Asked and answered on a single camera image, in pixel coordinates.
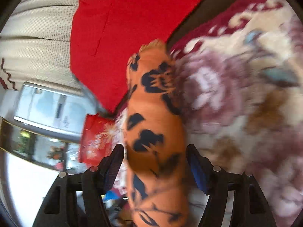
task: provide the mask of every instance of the red bag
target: red bag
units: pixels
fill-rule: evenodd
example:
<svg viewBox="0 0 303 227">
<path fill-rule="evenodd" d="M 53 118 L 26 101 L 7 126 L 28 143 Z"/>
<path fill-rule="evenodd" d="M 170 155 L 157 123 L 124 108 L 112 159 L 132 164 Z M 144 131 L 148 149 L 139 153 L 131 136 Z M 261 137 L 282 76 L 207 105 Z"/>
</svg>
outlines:
<svg viewBox="0 0 303 227">
<path fill-rule="evenodd" d="M 88 167 L 97 166 L 112 151 L 115 121 L 96 115 L 86 115 L 80 140 L 79 162 Z"/>
</svg>

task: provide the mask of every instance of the curtain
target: curtain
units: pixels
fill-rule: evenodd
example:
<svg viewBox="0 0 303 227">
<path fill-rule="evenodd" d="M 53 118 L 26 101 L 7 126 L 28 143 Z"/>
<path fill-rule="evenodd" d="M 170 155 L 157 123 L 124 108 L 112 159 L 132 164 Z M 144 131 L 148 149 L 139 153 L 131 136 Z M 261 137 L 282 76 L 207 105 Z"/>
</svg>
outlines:
<svg viewBox="0 0 303 227">
<path fill-rule="evenodd" d="M 20 90 L 32 82 L 81 93 L 69 69 L 72 18 L 78 0 L 22 0 L 0 33 L 0 81 Z"/>
</svg>

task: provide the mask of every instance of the black floral pattern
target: black floral pattern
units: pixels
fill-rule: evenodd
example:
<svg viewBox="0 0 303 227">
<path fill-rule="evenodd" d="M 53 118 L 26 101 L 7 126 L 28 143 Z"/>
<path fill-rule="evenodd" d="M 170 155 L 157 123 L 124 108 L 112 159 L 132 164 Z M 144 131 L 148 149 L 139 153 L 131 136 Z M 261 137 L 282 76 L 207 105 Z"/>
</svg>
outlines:
<svg viewBox="0 0 303 227">
<path fill-rule="evenodd" d="M 151 130 L 142 130 L 140 132 L 140 138 L 134 142 L 134 151 L 136 152 L 147 152 L 147 148 L 151 147 L 151 144 L 157 146 L 158 144 L 163 145 L 164 136 L 163 134 L 155 134 Z"/>
<path fill-rule="evenodd" d="M 128 92 L 128 99 L 131 98 L 131 96 L 133 95 L 134 91 L 137 89 L 137 85 L 135 84 L 132 88 L 130 88 L 129 92 Z"/>
<path fill-rule="evenodd" d="M 129 68 L 134 72 L 136 72 L 138 70 L 138 60 L 140 60 L 140 56 L 138 54 L 136 54 L 133 56 L 133 59 L 130 63 Z"/>
<path fill-rule="evenodd" d="M 180 110 L 174 105 L 175 88 L 172 81 L 172 67 L 162 62 L 158 69 L 153 69 L 145 73 L 141 78 L 141 83 L 147 93 L 164 93 L 162 100 L 165 102 L 170 112 L 180 115 Z"/>
<path fill-rule="evenodd" d="M 181 154 L 173 153 L 171 156 L 168 157 L 167 160 L 162 162 L 159 160 L 158 152 L 153 151 L 153 153 L 156 157 L 159 169 L 157 172 L 154 172 L 153 170 L 151 170 L 151 172 L 155 175 L 156 178 L 171 176 L 179 164 Z"/>
<path fill-rule="evenodd" d="M 142 182 L 142 180 L 140 180 L 140 178 L 136 174 L 134 174 L 134 178 L 133 178 L 134 191 L 130 193 L 130 196 L 131 196 L 131 199 L 132 199 L 132 201 L 134 202 L 134 205 L 135 205 L 134 211 L 138 212 L 140 218 L 142 219 L 142 221 L 144 223 L 146 223 L 149 226 L 159 226 L 156 223 L 156 221 L 153 218 L 151 218 L 148 214 L 148 212 L 153 212 L 153 211 L 167 214 L 168 215 L 167 222 L 169 224 L 172 224 L 173 222 L 178 221 L 179 218 L 182 217 L 181 213 L 163 211 L 163 210 L 159 209 L 154 203 L 152 203 L 151 208 L 141 208 L 140 207 L 142 202 L 146 198 L 153 197 L 157 194 L 160 194 L 162 192 L 170 190 L 174 186 L 176 186 L 176 185 L 169 185 L 168 187 L 165 187 L 165 188 L 162 188 L 162 189 L 155 189 L 150 194 L 147 194 L 145 184 Z"/>
<path fill-rule="evenodd" d="M 135 114 L 131 115 L 127 120 L 127 128 L 126 129 L 131 130 L 138 123 L 142 122 L 143 120 L 145 120 L 145 118 L 139 113 L 135 113 Z"/>
</svg>

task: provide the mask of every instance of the black clamp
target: black clamp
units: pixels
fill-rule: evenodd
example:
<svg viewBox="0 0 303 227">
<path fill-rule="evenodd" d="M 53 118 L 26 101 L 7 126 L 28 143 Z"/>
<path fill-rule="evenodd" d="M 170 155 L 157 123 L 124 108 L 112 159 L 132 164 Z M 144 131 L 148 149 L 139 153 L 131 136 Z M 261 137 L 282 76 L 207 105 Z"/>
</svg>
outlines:
<svg viewBox="0 0 303 227">
<path fill-rule="evenodd" d="M 221 227 L 228 191 L 234 190 L 230 227 L 276 227 L 268 202 L 252 175 L 228 173 L 202 157 L 193 144 L 186 149 L 187 161 L 197 186 L 209 199 L 198 227 Z"/>
<path fill-rule="evenodd" d="M 110 156 L 84 173 L 61 172 L 46 195 L 33 227 L 78 227 L 76 191 L 83 191 L 87 225 L 111 227 L 101 195 L 109 191 L 124 158 L 124 148 L 117 144 Z"/>
</svg>

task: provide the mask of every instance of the red cushion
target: red cushion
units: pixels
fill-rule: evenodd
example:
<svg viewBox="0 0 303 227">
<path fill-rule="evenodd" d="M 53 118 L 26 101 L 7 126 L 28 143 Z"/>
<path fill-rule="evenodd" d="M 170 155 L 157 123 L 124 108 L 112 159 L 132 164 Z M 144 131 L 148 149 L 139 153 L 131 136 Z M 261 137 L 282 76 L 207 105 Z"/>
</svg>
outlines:
<svg viewBox="0 0 303 227">
<path fill-rule="evenodd" d="M 71 71 L 109 112 L 127 93 L 126 63 L 142 44 L 166 41 L 201 0 L 79 0 Z"/>
</svg>

